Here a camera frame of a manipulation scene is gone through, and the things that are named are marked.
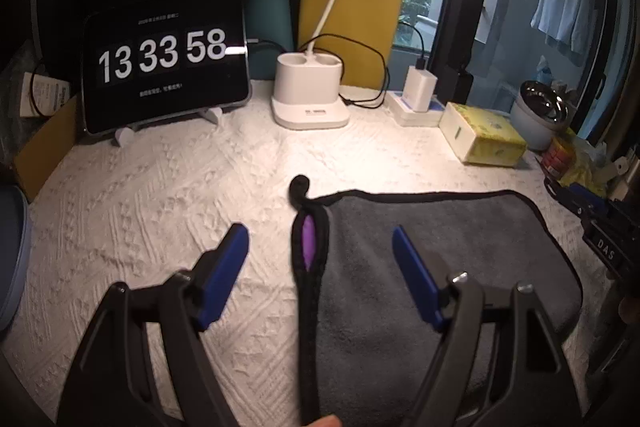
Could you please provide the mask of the fingertip at bottom edge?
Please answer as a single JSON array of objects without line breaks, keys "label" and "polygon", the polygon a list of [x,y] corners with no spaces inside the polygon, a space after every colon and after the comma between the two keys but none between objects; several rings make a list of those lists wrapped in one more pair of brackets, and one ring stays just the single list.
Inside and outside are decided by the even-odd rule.
[{"label": "fingertip at bottom edge", "polygon": [[334,414],[322,417],[306,427],[342,427],[341,420]]}]

